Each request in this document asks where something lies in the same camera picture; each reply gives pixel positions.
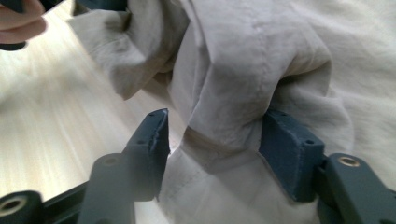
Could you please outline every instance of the finger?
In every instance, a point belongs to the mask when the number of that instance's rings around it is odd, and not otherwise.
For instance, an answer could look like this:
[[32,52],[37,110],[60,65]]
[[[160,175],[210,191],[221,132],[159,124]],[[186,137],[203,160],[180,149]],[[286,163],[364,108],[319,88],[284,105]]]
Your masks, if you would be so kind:
[[25,12],[20,14],[6,7],[0,7],[0,30],[20,27],[37,20],[45,9],[38,0],[23,0]]
[[15,44],[21,43],[34,36],[42,34],[46,30],[47,24],[44,19],[28,23],[22,27],[0,31],[0,43]]

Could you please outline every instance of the light wood surface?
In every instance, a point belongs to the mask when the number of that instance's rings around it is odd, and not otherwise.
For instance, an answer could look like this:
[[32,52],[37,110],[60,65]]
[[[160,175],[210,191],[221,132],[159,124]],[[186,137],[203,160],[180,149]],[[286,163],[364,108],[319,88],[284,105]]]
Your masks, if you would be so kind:
[[[0,196],[32,189],[47,200],[73,188],[96,159],[123,150],[147,113],[169,106],[144,91],[126,102],[114,93],[65,22],[71,7],[49,12],[47,32],[27,48],[0,51]],[[170,123],[175,148],[183,125],[173,111]],[[138,223],[161,223],[145,217],[153,209],[140,203]]]

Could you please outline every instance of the human hand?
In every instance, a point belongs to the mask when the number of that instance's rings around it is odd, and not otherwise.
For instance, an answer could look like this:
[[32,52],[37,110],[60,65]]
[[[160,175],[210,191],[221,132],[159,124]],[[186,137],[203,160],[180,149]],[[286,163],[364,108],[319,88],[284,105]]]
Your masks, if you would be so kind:
[[24,13],[20,14],[0,5],[0,43],[21,43],[46,30],[41,17],[45,9],[38,0],[22,0]]

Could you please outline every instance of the wooden floor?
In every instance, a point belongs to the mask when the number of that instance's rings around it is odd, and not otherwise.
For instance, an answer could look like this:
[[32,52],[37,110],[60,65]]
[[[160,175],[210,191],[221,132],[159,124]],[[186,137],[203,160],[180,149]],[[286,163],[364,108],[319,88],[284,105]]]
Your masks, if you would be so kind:
[[[48,30],[26,49],[0,51],[0,196],[32,189],[44,200],[89,178],[100,156],[123,150],[140,121],[167,107],[141,91],[122,101],[74,37],[71,1],[46,16]],[[171,148],[183,131],[171,111]],[[140,203],[138,223],[163,223]]]

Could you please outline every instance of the cloth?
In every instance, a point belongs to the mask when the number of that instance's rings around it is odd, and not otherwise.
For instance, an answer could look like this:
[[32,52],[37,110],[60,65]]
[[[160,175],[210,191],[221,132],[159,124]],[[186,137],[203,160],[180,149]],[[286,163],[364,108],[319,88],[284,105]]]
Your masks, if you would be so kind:
[[124,99],[177,54],[167,88],[188,128],[160,194],[171,223],[318,223],[316,203],[292,202],[257,153],[269,106],[396,189],[395,3],[148,2],[129,1],[128,20],[96,11],[71,24]]

